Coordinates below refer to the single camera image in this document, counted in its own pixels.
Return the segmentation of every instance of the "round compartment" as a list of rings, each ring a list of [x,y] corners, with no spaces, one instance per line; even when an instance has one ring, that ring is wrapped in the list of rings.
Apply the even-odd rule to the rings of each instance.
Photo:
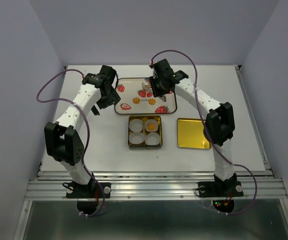
[[[143,130],[143,121],[141,119],[133,119],[129,122],[129,129],[132,132],[139,133]]]
[[[145,121],[145,129],[148,132],[155,132],[158,130],[158,122],[153,119]]]
[[[133,132],[129,135],[129,142],[131,144],[141,144],[145,140],[145,135],[142,132]]]
[[[155,132],[151,132],[145,137],[145,144],[147,145],[158,145],[159,143],[160,136]]]

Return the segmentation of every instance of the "wall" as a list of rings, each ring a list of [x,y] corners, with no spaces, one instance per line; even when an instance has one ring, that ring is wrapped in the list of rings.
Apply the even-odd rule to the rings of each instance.
[[[242,75],[270,164],[288,192],[288,0],[277,5]]]
[[[35,101],[62,64],[27,0],[0,0],[0,240],[12,239],[55,105]],[[61,80],[43,97],[59,94]]]
[[[224,65],[244,62],[278,0],[30,2],[65,64],[147,64],[170,48]]]

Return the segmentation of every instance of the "tabletop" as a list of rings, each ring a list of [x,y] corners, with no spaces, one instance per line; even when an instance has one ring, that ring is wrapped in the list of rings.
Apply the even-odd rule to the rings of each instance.
[[[144,78],[152,75],[147,65],[113,65],[120,78]],[[234,109],[235,125],[232,138],[232,161],[247,166],[252,171],[264,171],[264,162],[256,139],[246,101],[233,65],[197,65],[198,87],[212,98],[230,102]],[[70,65],[86,73],[98,73],[99,65]],[[191,80],[195,79],[191,65],[173,65],[174,71],[182,70]],[[81,85],[81,76],[67,72],[60,97],[73,100]],[[172,114],[163,114],[163,147],[157,150],[130,150],[127,144],[128,115],[118,115],[114,107],[100,110],[100,116],[90,112],[90,144],[85,154],[85,163],[91,171],[101,172],[213,172],[215,169],[211,149],[179,148],[177,145],[177,119],[199,118],[197,110],[177,96],[178,109]],[[67,109],[68,104],[59,102],[54,120]],[[79,133],[86,140],[83,124]],[[65,171],[64,167],[44,152],[41,171]]]

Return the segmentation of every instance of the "purple cable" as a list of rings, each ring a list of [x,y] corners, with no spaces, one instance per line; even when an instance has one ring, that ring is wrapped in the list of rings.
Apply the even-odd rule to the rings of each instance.
[[[250,204],[249,204],[246,208],[244,208],[243,210],[240,210],[240,211],[237,211],[237,212],[233,212],[233,213],[228,213],[228,215],[231,215],[231,216],[237,215],[237,214],[241,214],[241,213],[245,212],[246,210],[248,210],[248,209],[254,204],[254,202],[255,202],[255,200],[256,200],[257,191],[258,191],[258,186],[257,186],[256,178],[255,178],[254,174],[249,170],[249,168],[245,167],[244,165],[233,164],[228,158],[226,158],[226,157],[217,149],[217,147],[215,146],[213,140],[211,139],[210,134],[209,134],[209,130],[208,130],[206,124],[205,124],[205,120],[204,120],[203,117],[202,117],[201,110],[200,110],[200,106],[199,106],[199,103],[198,103],[198,95],[197,95],[198,72],[197,72],[197,68],[196,68],[196,65],[195,65],[194,61],[193,61],[188,55],[186,55],[185,53],[183,53],[183,52],[181,52],[181,51],[172,50],[172,49],[169,50],[169,49],[168,49],[168,50],[164,50],[164,51],[161,51],[161,52],[155,54],[155,55],[152,57],[152,59],[151,59],[151,65],[153,65],[153,60],[154,60],[154,58],[155,58],[156,56],[158,56],[158,55],[160,55],[160,54],[162,54],[162,53],[166,53],[166,52],[174,52],[174,53],[178,53],[178,54],[181,54],[181,55],[185,56],[185,57],[191,62],[191,64],[192,64],[193,67],[194,67],[194,70],[195,70],[195,83],[194,83],[195,90],[194,90],[194,92],[195,92],[195,99],[196,99],[197,111],[198,111],[198,113],[199,113],[200,119],[201,119],[202,124],[203,124],[203,126],[204,126],[204,129],[205,129],[205,132],[206,132],[206,135],[207,135],[207,139],[209,139],[209,142],[210,142],[210,144],[212,145],[212,147],[216,150],[216,152],[218,152],[218,154],[219,154],[226,162],[228,162],[228,163],[231,164],[231,165],[234,165],[234,166],[237,166],[237,167],[241,167],[241,168],[246,169],[246,170],[249,172],[249,174],[252,176],[252,178],[254,179],[254,183],[255,183],[255,193],[254,193],[254,197],[253,197],[252,201],[250,202]]]
[[[65,71],[62,71],[62,72],[56,74],[54,77],[52,77],[47,83],[44,84],[44,86],[41,87],[41,89],[38,91],[38,93],[37,93],[37,95],[36,95],[36,100],[37,100],[38,102],[40,102],[40,103],[49,103],[49,102],[52,102],[52,101],[64,101],[64,102],[67,102],[67,103],[70,103],[70,104],[74,105],[74,102],[73,102],[72,100],[69,100],[69,99],[66,99],[66,98],[61,98],[61,97],[59,97],[59,98],[57,97],[57,98],[53,98],[53,99],[49,99],[49,100],[40,100],[40,99],[39,99],[39,95],[40,95],[41,92],[47,87],[47,85],[49,85],[49,84],[50,84],[55,78],[57,78],[59,75],[64,74],[64,73],[69,72],[69,71],[78,72],[78,73],[80,73],[80,74],[82,75],[82,77],[84,77],[84,74],[83,74],[81,71],[77,70],[77,69],[67,69],[67,70],[65,70]],[[85,151],[84,151],[83,158],[82,158],[82,160],[81,160],[81,161],[82,161],[82,165],[83,165],[85,171],[87,172],[87,174],[90,176],[90,178],[91,178],[94,182],[96,182],[96,184],[99,186],[100,191],[101,191],[101,193],[102,193],[102,195],[103,195],[103,202],[102,202],[99,210],[97,210],[96,212],[94,212],[94,213],[92,213],[92,214],[90,214],[90,215],[85,215],[84,213],[81,213],[81,212],[80,212],[80,214],[82,214],[82,215],[85,216],[85,217],[93,217],[93,216],[99,214],[99,212],[102,210],[102,208],[103,208],[103,206],[104,206],[104,203],[105,203],[105,193],[104,193],[104,189],[103,189],[102,185],[96,180],[96,178],[95,178],[95,177],[92,175],[92,173],[88,170],[88,168],[87,168],[87,166],[86,166],[86,164],[85,164],[84,156],[85,156],[85,152],[86,152],[86,150],[87,150],[87,148],[88,148],[88,144],[89,144],[90,128],[89,128],[89,123],[88,123],[87,117],[86,117],[85,113],[83,112],[82,108],[81,108],[80,106],[78,106],[78,105],[74,105],[74,106],[79,110],[80,114],[82,115],[82,117],[83,117],[83,119],[84,119],[84,121],[85,121],[85,124],[86,124],[86,129],[87,129],[87,139],[86,139],[86,144],[85,144]]]

